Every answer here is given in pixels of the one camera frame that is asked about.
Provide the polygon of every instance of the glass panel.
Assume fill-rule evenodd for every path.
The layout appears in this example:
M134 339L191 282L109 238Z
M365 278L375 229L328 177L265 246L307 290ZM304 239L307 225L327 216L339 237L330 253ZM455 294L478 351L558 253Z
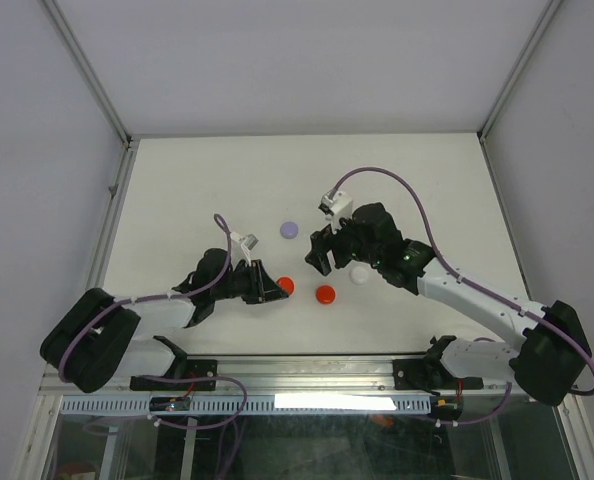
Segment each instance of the glass panel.
M478 407L498 401L465 400ZM575 478L554 410L523 401L492 422L457 428L405 415L271 414L188 433L145 418L68 415L60 417L53 451L44 478L60 480Z

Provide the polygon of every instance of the red bottle cap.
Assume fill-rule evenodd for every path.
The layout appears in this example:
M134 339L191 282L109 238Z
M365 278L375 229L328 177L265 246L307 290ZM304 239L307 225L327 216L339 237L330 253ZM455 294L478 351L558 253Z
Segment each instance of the red bottle cap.
M319 303L329 305L335 301L335 289L330 285L322 285L315 293Z
M295 282L293 282L290 277L281 277L277 280L277 285L279 285L282 290L288 293L288 295L292 295L295 291Z

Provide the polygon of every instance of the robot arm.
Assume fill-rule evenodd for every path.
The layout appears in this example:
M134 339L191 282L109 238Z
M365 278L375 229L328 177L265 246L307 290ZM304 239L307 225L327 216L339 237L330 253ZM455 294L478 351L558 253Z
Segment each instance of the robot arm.
M352 199L337 191L325 195L319 208L329 225L311 235L312 249L306 262L322 275L331 271L329 252L335 268L343 268L351 260L367 263L391 285L448 305L504 340L489 343L449 336L440 338L427 357L442 370L443 376L514 381L542 403L561 403L585 367L585 361L556 334L527 318L526 313L557 326L590 355L572 307L559 301L546 307L480 282L467 285L461 280L472 277L458 268L463 277L455 278L433 248L404 239L381 203L363 205L353 211ZM483 288L474 288L472 284ZM503 299L519 304L520 311L502 303Z
M219 300L241 298L254 305L288 298L266 273L262 261L250 259L250 249L256 243L251 237L234 233L233 240L245 256L234 269L230 261L227 263L226 250L212 248L204 253L195 271L173 289L175 292L141 299L166 301L140 303L115 299L101 288L88 290L46 337L41 356L55 368L65 357L65 378L84 393L98 390L114 375L178 378L186 370L187 355L157 332L199 324L213 313ZM215 283L222 269L224 274ZM211 282L211 288L190 296ZM75 337L104 311L107 313L101 323L72 348Z

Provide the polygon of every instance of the gray wall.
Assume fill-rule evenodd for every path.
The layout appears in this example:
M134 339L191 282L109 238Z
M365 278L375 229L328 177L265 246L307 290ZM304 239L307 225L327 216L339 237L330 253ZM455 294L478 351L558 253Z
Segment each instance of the gray wall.
M0 478L26 432L39 345L83 286L119 154L39 3L0 1Z
M473 132L547 3L58 1L127 128L192 136Z
M574 305L594 353L594 0L565 3L488 151L529 288Z

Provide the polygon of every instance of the purple bottle cap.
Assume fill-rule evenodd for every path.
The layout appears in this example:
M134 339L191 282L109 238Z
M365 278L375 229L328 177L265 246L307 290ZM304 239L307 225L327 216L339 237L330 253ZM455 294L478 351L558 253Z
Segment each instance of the purple bottle cap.
M295 222L285 222L281 224L279 233L281 233L282 237L290 240L297 236L297 234L299 233L299 227Z

